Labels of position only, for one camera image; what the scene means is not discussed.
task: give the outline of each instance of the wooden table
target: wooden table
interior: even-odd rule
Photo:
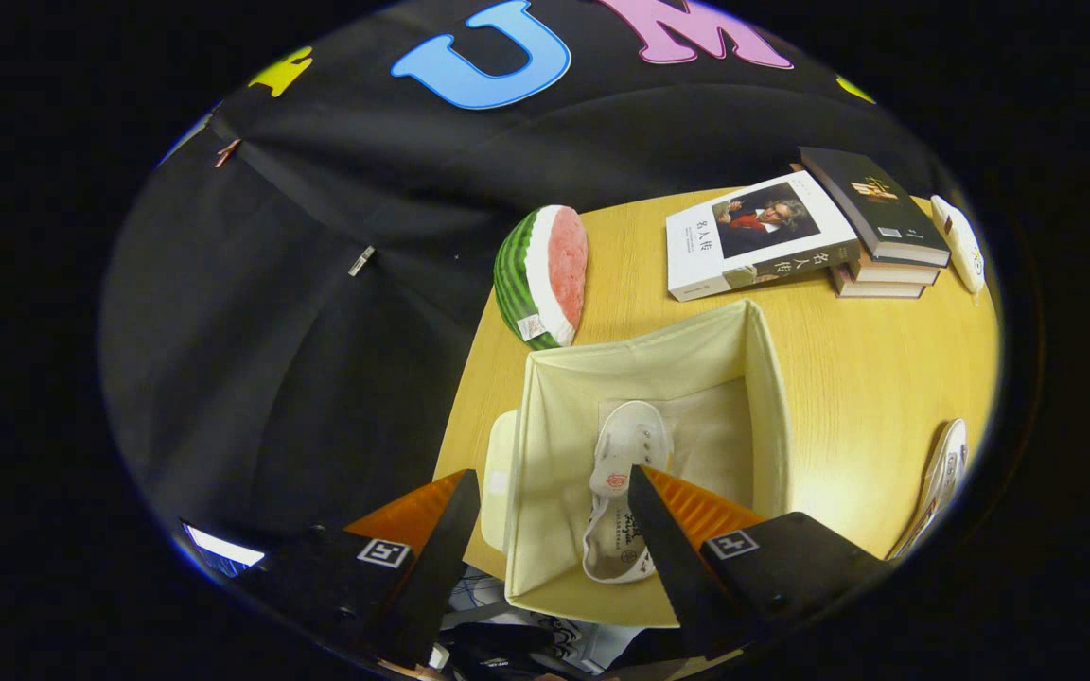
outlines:
[[[944,270],[917,301],[835,296],[827,270],[679,303],[667,293],[664,219],[734,189],[693,191],[584,212],[586,306],[574,344],[623,341],[739,297],[768,319],[790,410],[792,510],[886,557],[915,511],[940,426],[965,418],[978,452],[992,411],[1000,328],[990,289],[978,305]],[[916,198],[930,215],[925,199]],[[529,349],[494,294],[473,338],[435,477],[484,477],[494,419],[518,409]],[[496,577],[506,559],[475,527],[465,561]]]

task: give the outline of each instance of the book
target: book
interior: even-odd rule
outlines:
[[[891,281],[857,281],[848,266],[831,268],[831,282],[839,297],[920,297],[927,285],[921,283],[891,283]]]
[[[869,256],[869,250],[862,248],[860,258],[848,262],[848,271],[852,281],[875,281],[875,283],[919,283],[931,285],[940,276],[938,267],[912,266],[905,263],[882,263]]]
[[[667,216],[667,290],[712,296],[860,257],[860,241],[809,172],[744,186]]]
[[[801,163],[848,216],[874,260],[944,267],[948,245],[911,195],[869,156],[799,147]]]

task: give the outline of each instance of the letter m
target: letter m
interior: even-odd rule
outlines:
[[[722,39],[722,34],[726,34],[735,42],[735,54],[740,60],[772,69],[792,69],[791,62],[776,53],[751,26],[708,4],[685,0],[685,9],[678,10],[662,0],[600,1],[637,31],[645,42],[641,57],[650,63],[678,64],[697,58],[695,50],[670,37],[663,28],[667,26],[718,60],[726,58],[726,42]]]

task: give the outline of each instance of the storage bin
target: storage bin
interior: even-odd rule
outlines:
[[[657,405],[670,471],[765,518],[788,508],[788,414],[760,306],[741,301],[652,333],[528,355],[520,409],[491,431],[482,537],[507,557],[507,603],[571,620],[678,627],[658,575],[600,584],[583,573],[588,478],[602,418]]]

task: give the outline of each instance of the watermelon plush toy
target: watermelon plush toy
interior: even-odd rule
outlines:
[[[529,212],[494,258],[498,313],[533,350],[574,343],[583,316],[588,232],[579,212],[545,206]]]

